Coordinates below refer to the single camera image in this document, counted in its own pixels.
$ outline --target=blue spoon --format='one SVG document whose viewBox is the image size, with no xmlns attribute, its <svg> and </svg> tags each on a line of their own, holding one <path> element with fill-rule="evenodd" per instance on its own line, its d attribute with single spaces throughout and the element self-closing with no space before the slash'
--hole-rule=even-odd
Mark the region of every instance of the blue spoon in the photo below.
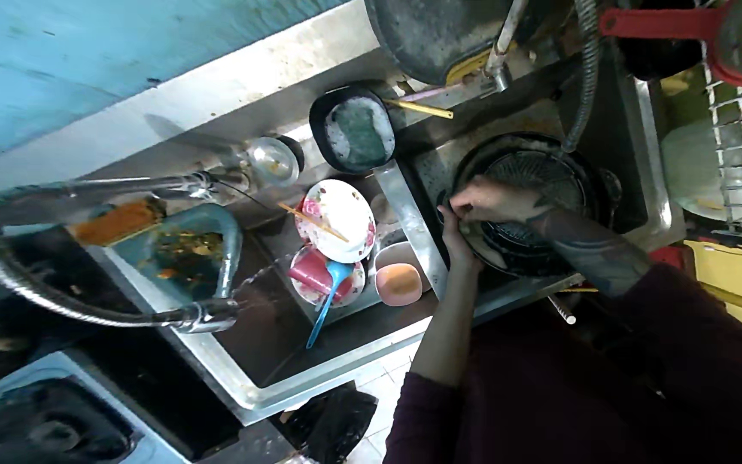
<svg viewBox="0 0 742 464">
<path fill-rule="evenodd" d="M 308 337 L 308 343 L 305 344 L 305 349 L 309 349 L 314 346 L 316 336 L 319 335 L 319 331 L 322 329 L 322 323 L 325 321 L 325 316 L 328 314 L 328 308 L 331 307 L 331 300 L 334 298 L 336 288 L 340 286 L 348 276 L 354 272 L 354 264 L 338 263 L 336 261 L 328 260 L 325 264 L 325 269 L 331 274 L 331 293 L 328 294 L 328 298 L 325 299 L 325 304 L 322 305 L 319 317 L 316 318 L 314 329 L 311 331 L 311 336 Z"/>
</svg>

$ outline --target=black plastic bag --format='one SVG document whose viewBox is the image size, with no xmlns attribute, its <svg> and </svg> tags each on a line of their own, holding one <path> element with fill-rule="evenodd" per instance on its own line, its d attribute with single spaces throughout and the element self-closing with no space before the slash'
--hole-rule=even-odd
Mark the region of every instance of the black plastic bag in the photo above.
<svg viewBox="0 0 742 464">
<path fill-rule="evenodd" d="M 356 391 L 354 382 L 315 396 L 285 423 L 286 437 L 304 456 L 340 464 L 365 436 L 377 398 Z"/>
</svg>

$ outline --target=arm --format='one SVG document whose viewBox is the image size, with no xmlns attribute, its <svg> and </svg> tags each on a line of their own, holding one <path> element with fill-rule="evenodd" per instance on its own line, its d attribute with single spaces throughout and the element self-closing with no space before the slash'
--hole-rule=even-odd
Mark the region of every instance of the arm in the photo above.
<svg viewBox="0 0 742 464">
<path fill-rule="evenodd" d="M 538 192 L 488 177 L 475 177 L 451 206 L 466 220 L 524 223 L 608 296 L 626 293 L 652 266 L 644 251 L 600 224 L 552 205 Z"/>
<path fill-rule="evenodd" d="M 451 255 L 448 287 L 406 374 L 386 439 L 386 464 L 451 462 L 457 442 L 457 387 L 468 360 L 482 263 L 460 235 L 457 216 L 445 208 L 440 210 L 445 223 L 443 241 Z"/>
<path fill-rule="evenodd" d="M 482 262 L 471 253 L 458 229 L 458 219 L 440 208 L 445 228 L 443 241 L 451 255 L 448 287 L 414 356 L 411 372 L 448 386 L 459 386 L 468 359 L 471 318 Z"/>
<path fill-rule="evenodd" d="M 655 266 L 639 248 L 597 223 L 549 204 L 539 193 L 472 181 L 451 199 L 469 220 L 516 220 L 549 240 L 615 313 L 645 336 L 660 360 L 657 380 L 668 400 L 742 437 L 742 324 L 693 279 Z"/>
</svg>

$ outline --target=wooden chopstick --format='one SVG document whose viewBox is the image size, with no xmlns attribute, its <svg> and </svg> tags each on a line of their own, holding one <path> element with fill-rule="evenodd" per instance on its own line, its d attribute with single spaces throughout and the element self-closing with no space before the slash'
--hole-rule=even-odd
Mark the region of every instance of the wooden chopstick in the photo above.
<svg viewBox="0 0 742 464">
<path fill-rule="evenodd" d="M 385 101 L 389 105 L 394 105 L 395 107 L 400 107 L 405 110 L 419 111 L 420 113 L 426 113 L 427 115 L 431 116 L 444 117 L 445 119 L 454 119 L 454 111 L 451 110 L 429 107 L 428 105 L 414 103 L 412 101 L 389 100 L 387 98 L 384 98 L 383 101 Z"/>
<path fill-rule="evenodd" d="M 286 205 L 284 203 L 277 203 L 277 206 L 279 206 L 280 208 L 282 208 L 282 209 L 286 210 L 287 212 L 293 214 L 294 216 L 299 217 L 301 220 L 306 220 L 306 221 L 310 222 L 311 224 L 314 224 L 316 227 L 319 227 L 320 229 L 324 230 L 325 232 L 327 232 L 327 233 L 329 233 L 329 234 L 331 234 L 331 235 L 339 238 L 340 240 L 342 240 L 346 244 L 348 243 L 348 239 L 347 238 L 345 238 L 342 234 L 340 234 L 336 230 L 332 229 L 331 227 L 328 227 L 328 226 L 326 226 L 324 224 L 321 224 L 321 223 L 315 221 L 314 219 L 311 219 L 308 216 L 305 216 L 303 213 L 301 213 L 301 212 L 299 212 L 297 210 L 294 210 L 294 208 L 292 208 L 292 207 L 290 207 L 290 206 L 288 206 L 288 205 Z"/>
</svg>

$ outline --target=tattoo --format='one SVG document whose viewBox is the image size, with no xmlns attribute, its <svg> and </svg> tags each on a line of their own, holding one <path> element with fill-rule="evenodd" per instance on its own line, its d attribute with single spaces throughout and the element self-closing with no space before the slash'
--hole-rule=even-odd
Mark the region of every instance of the tattoo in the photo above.
<svg viewBox="0 0 742 464">
<path fill-rule="evenodd" d="M 537 201 L 534 202 L 534 207 L 539 208 L 540 206 L 550 206 L 552 203 L 549 201 L 548 197 L 545 195 L 541 195 Z"/>
<path fill-rule="evenodd" d="M 572 211 L 553 208 L 526 224 L 608 296 L 626 293 L 653 264 L 648 254 L 625 238 Z"/>
</svg>

